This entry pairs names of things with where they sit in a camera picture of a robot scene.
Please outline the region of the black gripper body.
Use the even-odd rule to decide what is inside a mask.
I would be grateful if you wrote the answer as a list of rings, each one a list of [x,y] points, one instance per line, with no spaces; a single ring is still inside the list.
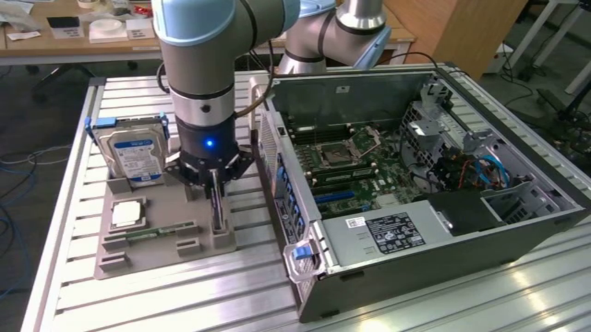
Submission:
[[[200,127],[176,118],[180,140],[180,163],[188,180],[204,187],[212,187],[212,170],[217,182],[233,177],[235,164],[240,161],[236,142],[236,119],[229,117],[220,124]]]

